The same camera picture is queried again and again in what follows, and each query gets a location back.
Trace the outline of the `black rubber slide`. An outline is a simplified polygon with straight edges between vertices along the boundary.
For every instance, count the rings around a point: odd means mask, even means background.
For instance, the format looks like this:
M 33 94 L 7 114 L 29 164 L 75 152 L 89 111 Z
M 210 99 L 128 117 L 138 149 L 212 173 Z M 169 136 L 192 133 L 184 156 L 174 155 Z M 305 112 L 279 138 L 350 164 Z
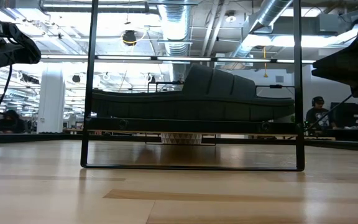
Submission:
M 193 64 L 180 91 L 93 90 L 91 110 L 102 118 L 268 121 L 293 114 L 295 102 L 257 96 L 253 80 Z

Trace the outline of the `person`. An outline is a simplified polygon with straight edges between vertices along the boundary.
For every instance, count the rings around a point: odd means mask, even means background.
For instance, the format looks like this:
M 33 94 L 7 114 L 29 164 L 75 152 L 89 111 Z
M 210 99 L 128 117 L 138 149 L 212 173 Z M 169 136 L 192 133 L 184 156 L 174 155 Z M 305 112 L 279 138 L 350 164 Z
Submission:
M 312 99 L 312 108 L 306 113 L 306 122 L 309 128 L 316 131 L 324 129 L 337 129 L 332 113 L 324 106 L 324 99 L 322 96 L 316 96 Z
M 26 131 L 26 123 L 14 110 L 7 110 L 0 119 L 0 133 L 22 134 Z

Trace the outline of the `black equipment cabinet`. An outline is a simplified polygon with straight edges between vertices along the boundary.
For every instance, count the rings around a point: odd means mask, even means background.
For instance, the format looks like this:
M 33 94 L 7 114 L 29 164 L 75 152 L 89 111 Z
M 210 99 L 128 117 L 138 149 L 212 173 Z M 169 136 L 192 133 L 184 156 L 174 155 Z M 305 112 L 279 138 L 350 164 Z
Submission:
M 358 103 L 331 103 L 332 119 L 336 129 L 328 129 L 329 135 L 338 141 L 358 142 Z

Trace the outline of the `long linear ceiling light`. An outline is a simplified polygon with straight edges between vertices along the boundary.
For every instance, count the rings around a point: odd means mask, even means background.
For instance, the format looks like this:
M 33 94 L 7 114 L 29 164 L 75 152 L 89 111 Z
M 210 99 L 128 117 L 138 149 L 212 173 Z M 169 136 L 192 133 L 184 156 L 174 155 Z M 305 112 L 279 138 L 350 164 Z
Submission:
M 88 60 L 87 55 L 42 55 L 44 60 Z M 221 57 L 171 57 L 171 56 L 136 56 L 136 55 L 96 55 L 95 60 L 114 61 L 158 61 L 158 62 L 218 62 L 218 63 L 280 63 L 294 64 L 293 59 L 276 58 L 221 58 Z M 315 60 L 302 60 L 302 64 L 311 65 Z

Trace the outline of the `grey geometric patterned basket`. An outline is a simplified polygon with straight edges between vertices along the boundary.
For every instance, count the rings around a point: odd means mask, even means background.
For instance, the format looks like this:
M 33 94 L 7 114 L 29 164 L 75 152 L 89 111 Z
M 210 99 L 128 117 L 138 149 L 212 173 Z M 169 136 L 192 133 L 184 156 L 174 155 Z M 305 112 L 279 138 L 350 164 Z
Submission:
M 201 134 L 162 133 L 161 141 L 163 144 L 200 145 L 202 137 Z

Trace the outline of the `black round ceiling fixture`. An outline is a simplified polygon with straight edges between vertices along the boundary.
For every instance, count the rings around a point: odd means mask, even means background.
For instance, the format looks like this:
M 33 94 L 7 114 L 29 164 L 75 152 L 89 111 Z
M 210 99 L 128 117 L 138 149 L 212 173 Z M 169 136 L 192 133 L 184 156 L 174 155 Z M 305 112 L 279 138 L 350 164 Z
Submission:
M 122 35 L 122 42 L 126 46 L 135 46 L 137 39 L 134 30 L 126 30 Z

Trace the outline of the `white building column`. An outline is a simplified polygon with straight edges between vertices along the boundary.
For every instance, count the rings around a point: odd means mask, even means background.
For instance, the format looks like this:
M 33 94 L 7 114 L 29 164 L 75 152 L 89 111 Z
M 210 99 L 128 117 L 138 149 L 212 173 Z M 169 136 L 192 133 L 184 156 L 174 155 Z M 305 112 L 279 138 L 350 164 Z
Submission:
M 65 79 L 61 65 L 48 64 L 42 72 L 37 133 L 63 130 Z

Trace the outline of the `background black rig frame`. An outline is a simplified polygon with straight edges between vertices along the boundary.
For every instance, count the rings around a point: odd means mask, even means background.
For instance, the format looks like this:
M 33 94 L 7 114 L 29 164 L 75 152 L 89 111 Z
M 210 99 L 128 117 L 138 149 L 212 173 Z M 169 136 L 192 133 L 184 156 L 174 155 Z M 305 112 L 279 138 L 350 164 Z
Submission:
M 295 97 L 294 87 L 286 85 L 257 85 L 256 95 L 267 98 L 292 98 Z

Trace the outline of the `silver spiral air duct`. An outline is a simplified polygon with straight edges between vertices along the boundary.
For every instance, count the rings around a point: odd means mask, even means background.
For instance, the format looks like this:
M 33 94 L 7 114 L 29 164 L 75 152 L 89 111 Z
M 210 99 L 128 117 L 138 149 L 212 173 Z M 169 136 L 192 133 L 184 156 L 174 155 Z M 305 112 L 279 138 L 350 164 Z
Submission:
M 293 0 L 264 0 L 260 9 L 247 16 L 244 21 L 241 29 L 242 40 L 233 53 L 230 54 L 230 57 L 246 58 L 250 51 L 259 45 L 257 43 L 258 37 L 253 32 L 262 28 L 272 30 L 276 20 L 292 2 Z
M 167 54 L 172 57 L 187 56 L 189 44 L 189 26 L 191 19 L 189 0 L 162 0 L 158 5 L 162 22 L 163 38 Z

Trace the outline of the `wooden shelf black metal frame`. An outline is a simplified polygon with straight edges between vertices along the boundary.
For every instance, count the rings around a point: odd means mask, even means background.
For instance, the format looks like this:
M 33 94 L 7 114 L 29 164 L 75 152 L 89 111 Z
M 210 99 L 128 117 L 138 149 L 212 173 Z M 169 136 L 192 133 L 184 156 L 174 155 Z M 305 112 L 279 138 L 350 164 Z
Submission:
M 80 166 L 87 169 L 156 169 L 156 170 L 236 170 L 235 167 L 219 166 L 157 166 L 157 165 L 97 165 L 88 163 L 89 128 L 102 128 L 111 125 L 119 127 L 120 119 L 92 118 L 91 95 L 93 93 L 94 60 L 96 58 L 96 25 L 98 22 L 99 0 L 92 0 L 91 24 L 88 52 L 88 66 L 86 75 L 85 115 L 83 137 L 81 143 Z M 285 171 L 302 172 L 305 169 L 305 141 L 303 134 L 303 72 L 302 72 L 302 48 L 301 48 L 301 0 L 293 0 L 293 37 L 295 60 L 295 131 L 296 165 L 289 168 L 272 167 L 240 167 L 241 171 Z M 130 119 L 129 127 L 132 131 L 142 133 L 190 133 L 201 134 L 211 131 L 216 134 L 220 131 L 229 131 L 231 134 L 239 134 L 241 131 L 260 131 L 262 123 L 251 122 L 226 122 L 226 121 L 194 121 L 194 120 L 166 120 L 166 119 Z

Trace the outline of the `black aluminium table frame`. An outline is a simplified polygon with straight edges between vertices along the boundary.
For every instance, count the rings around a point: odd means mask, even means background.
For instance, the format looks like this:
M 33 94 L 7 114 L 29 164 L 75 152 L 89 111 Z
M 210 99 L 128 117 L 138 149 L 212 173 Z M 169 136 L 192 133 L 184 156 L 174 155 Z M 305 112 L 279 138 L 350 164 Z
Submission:
M 0 134 L 0 144 L 14 142 L 36 142 L 57 140 L 81 140 L 80 134 Z M 125 141 L 125 142 L 153 142 L 161 141 L 160 137 L 152 136 L 98 136 L 90 135 L 92 141 Z M 261 144 L 261 145 L 295 145 L 294 139 L 229 139 L 204 138 L 203 144 Z M 355 141 L 328 141 L 322 139 L 305 139 L 305 146 L 325 147 L 358 151 L 358 142 Z

